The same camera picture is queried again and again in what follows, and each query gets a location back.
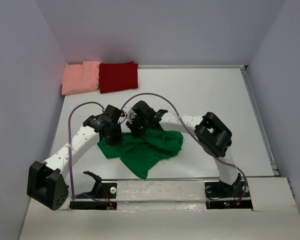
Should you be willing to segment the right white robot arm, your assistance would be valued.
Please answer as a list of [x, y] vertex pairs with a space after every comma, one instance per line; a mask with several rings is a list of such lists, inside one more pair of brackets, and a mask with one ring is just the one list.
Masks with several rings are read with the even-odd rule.
[[149, 129], [175, 131], [194, 137], [215, 158], [220, 181], [218, 189], [225, 196], [238, 191], [242, 175], [232, 156], [232, 132], [217, 115], [207, 112], [204, 116], [187, 116], [165, 109], [155, 111], [143, 100], [124, 109], [127, 111], [126, 125], [136, 137], [143, 136]]

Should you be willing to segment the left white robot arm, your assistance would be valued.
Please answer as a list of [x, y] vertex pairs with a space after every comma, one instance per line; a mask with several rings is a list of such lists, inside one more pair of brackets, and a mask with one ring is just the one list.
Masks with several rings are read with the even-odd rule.
[[108, 105], [101, 114], [91, 115], [78, 132], [68, 132], [68, 142], [43, 162], [33, 162], [28, 170], [27, 195], [56, 211], [69, 195], [75, 196], [74, 180], [66, 184], [65, 178], [73, 176], [73, 166], [99, 141], [108, 146], [120, 147], [123, 142], [119, 119], [122, 110]]

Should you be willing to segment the green t shirt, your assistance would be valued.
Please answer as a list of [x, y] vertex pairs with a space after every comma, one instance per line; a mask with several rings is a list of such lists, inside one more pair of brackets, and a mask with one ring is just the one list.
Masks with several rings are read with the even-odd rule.
[[121, 146], [108, 146], [103, 139], [97, 143], [107, 159], [119, 158], [138, 178], [146, 179], [149, 170], [162, 160], [178, 155], [184, 137], [178, 131], [147, 129], [143, 136], [135, 137], [130, 132], [122, 134]]

